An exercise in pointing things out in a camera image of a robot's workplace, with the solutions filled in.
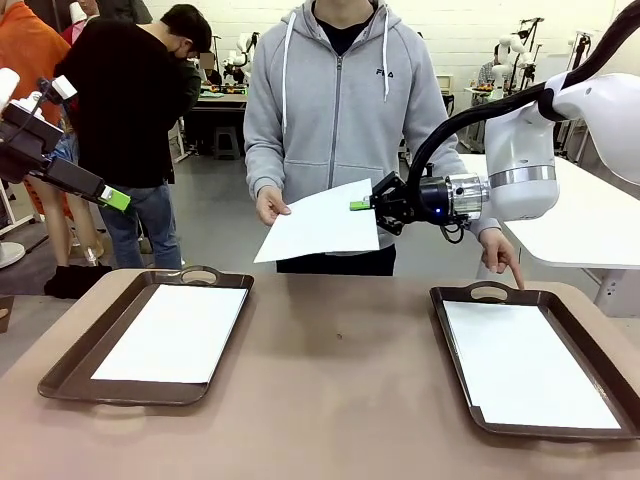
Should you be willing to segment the person's right hand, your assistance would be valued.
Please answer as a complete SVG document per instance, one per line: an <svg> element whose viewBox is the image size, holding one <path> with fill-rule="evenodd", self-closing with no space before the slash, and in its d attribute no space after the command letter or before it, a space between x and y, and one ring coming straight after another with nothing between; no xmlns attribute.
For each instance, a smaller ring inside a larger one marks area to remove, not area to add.
<svg viewBox="0 0 640 480"><path fill-rule="evenodd" d="M280 189L273 186L262 187L256 197L256 211L261 222L272 226L280 215L289 215L290 208L284 202Z"/></svg>

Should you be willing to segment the person's left hand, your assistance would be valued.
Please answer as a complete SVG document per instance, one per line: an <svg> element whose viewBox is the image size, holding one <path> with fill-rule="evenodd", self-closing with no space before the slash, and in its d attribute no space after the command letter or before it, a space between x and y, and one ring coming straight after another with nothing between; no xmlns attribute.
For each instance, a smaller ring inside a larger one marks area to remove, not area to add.
<svg viewBox="0 0 640 480"><path fill-rule="evenodd" d="M512 244L499 228L487 228L480 232L479 242L483 248L481 261L494 274L503 274L510 269L517 287L525 289L518 255Z"/></svg>

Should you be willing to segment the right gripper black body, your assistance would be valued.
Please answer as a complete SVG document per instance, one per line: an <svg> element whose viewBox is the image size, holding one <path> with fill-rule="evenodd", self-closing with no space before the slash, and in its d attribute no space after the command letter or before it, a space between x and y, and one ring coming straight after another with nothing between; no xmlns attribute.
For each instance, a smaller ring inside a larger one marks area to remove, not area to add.
<svg viewBox="0 0 640 480"><path fill-rule="evenodd" d="M416 185L409 181L403 186L404 224L416 222L435 226L449 224L449 189L444 177L422 176Z"/></svg>

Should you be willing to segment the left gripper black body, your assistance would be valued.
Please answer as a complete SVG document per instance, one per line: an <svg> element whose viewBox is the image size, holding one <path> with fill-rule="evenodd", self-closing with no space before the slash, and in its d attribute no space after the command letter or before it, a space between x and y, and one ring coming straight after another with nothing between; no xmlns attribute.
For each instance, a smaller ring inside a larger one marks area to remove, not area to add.
<svg viewBox="0 0 640 480"><path fill-rule="evenodd" d="M31 115L17 102L10 102L1 120L1 178L21 182L30 174L46 174L63 131L42 118Z"/></svg>

